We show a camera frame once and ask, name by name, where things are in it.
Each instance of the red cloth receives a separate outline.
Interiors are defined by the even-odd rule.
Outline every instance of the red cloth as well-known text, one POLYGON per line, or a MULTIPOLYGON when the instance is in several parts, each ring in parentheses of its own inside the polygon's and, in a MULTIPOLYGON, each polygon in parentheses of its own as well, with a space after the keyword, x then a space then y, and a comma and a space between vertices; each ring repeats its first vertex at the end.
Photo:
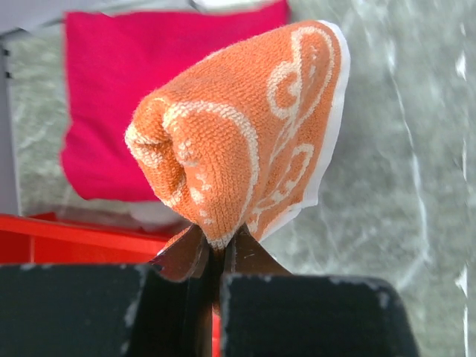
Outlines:
POLYGON ((125 143, 141 99, 211 52, 287 23, 286 0, 243 13, 66 16, 71 127, 61 154, 84 199, 157 200, 125 143))

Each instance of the towel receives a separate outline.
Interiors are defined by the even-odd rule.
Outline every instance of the towel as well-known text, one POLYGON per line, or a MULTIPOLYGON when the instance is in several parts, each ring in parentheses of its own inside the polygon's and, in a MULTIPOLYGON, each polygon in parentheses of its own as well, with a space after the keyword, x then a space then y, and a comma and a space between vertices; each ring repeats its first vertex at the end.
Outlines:
MULTIPOLYGON (((61 162, 76 192, 84 199, 157 202, 123 140, 137 105, 210 52, 285 25, 288 17, 286 0, 221 15, 68 13, 71 126, 61 162)), ((141 219, 145 210, 134 205, 132 215, 141 219)))
POLYGON ((205 57, 147 95, 125 141, 155 195, 226 247, 318 203, 350 54, 328 22, 287 25, 205 57))

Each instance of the folded red fabric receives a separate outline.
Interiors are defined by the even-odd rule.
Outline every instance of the folded red fabric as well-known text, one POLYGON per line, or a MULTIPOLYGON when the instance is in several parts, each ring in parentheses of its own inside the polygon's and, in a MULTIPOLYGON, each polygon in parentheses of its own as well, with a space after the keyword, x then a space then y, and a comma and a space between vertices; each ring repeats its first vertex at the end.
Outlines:
POLYGON ((141 99, 208 54, 286 24, 288 15, 286 0, 219 16, 67 14, 71 126, 61 161, 77 193, 84 199, 157 200, 123 139, 141 99))

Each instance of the marble surface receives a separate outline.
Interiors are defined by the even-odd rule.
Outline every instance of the marble surface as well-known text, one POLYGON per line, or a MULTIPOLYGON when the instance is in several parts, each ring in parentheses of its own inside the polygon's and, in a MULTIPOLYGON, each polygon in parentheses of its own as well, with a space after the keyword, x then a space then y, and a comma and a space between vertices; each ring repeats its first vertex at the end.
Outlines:
MULTIPOLYGON (((476 1, 290 2, 294 20, 340 25, 353 61, 321 202, 264 246, 295 272, 383 277, 405 300, 422 356, 476 356, 476 1)), ((84 202, 58 165, 60 33, 8 47, 24 212, 115 222, 126 205, 84 202)))

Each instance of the orange cloth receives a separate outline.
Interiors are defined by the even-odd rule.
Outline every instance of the orange cloth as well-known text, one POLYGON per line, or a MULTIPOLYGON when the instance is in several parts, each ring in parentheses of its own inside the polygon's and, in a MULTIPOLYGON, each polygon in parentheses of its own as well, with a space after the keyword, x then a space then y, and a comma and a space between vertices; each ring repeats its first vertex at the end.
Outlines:
POLYGON ((145 97, 126 143, 157 197, 223 249, 318 202, 341 124, 350 55, 305 21, 217 51, 145 97))

